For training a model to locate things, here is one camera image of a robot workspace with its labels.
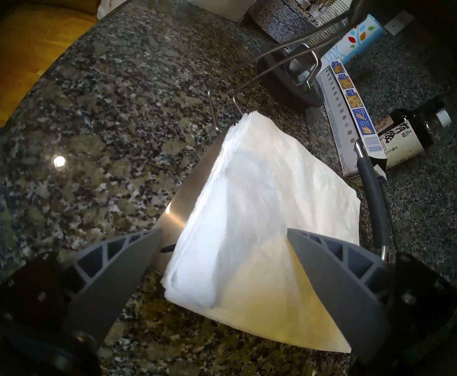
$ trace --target barcode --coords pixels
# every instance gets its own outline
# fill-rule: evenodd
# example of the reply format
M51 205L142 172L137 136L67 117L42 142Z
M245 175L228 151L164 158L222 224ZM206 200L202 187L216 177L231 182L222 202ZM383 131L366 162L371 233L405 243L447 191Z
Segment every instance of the barcode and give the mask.
M364 142L370 152L379 152L383 151L382 146L380 145L380 140L378 137L365 137Z

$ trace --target soy sauce bottle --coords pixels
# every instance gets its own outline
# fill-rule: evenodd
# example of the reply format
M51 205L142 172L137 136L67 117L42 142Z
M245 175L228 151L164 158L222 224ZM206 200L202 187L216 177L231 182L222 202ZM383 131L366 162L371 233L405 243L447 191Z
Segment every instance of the soy sauce bottle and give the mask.
M375 124L387 156L387 168L430 148L439 131L451 123L441 97L430 99L415 110L396 109Z

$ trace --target paper towel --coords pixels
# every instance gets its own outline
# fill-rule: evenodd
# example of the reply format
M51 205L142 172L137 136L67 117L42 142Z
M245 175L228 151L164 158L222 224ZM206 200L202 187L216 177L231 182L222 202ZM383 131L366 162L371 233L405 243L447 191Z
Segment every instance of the paper towel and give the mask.
M358 244L359 205L355 191L297 140L269 118L245 114L228 131L177 241L162 279L165 297L261 337L350 352L286 231Z

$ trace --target screw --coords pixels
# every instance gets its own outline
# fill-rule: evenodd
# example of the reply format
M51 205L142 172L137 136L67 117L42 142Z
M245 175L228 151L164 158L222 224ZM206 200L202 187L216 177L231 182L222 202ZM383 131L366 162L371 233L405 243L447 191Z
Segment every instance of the screw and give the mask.
M410 290L406 291L404 294L401 295L401 299L404 303L408 306L413 306L416 303L415 296L411 293Z

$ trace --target speckled granite surface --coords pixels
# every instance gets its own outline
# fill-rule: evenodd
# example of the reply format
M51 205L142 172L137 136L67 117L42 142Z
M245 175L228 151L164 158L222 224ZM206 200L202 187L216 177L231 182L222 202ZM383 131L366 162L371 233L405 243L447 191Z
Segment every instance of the speckled granite surface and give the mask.
M376 18L383 18L383 13ZM346 65L370 116L414 108L441 94L452 123L438 143L387 172L398 248L457 286L457 67L449 52L418 22L387 34Z
M72 45L0 138L0 281L42 251L68 258L94 241L152 227L212 140L207 85L261 37L181 0L132 0ZM444 95L452 125L434 149L388 172L387 196L398 248L457 285L457 82L447 65L435 39L412 23L347 70L375 120ZM229 88L253 72L215 93L225 124L236 115ZM276 105L258 84L241 98L246 110L272 117L340 173L322 110L304 118ZM56 156L66 158L64 167L53 166ZM369 246L359 196L360 240ZM115 375L344 374L351 358L211 322L165 301L154 273L99 354L104 374Z
M66 259L152 227L213 138L207 86L262 36L182 0L132 0L69 47L0 137L0 281L42 251ZM215 91L224 124L236 116L229 88L251 74ZM259 84L240 98L339 172L326 121L315 122L311 138L303 115L278 106ZM57 156L63 167L54 166ZM350 359L213 323L167 302L154 274L100 355L104 373L116 375L342 374Z

